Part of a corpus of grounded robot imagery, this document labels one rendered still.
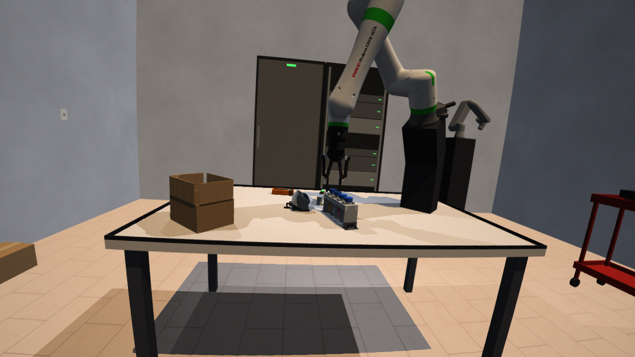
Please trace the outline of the orange digital multimeter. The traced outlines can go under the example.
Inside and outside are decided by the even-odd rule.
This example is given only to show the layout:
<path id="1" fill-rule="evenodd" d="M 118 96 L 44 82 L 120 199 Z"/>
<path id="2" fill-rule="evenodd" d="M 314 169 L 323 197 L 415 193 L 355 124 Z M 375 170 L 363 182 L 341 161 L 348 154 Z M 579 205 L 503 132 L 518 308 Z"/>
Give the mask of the orange digital multimeter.
<path id="1" fill-rule="evenodd" d="M 272 189 L 272 194 L 284 195 L 284 196 L 293 196 L 294 189 L 273 188 Z"/>

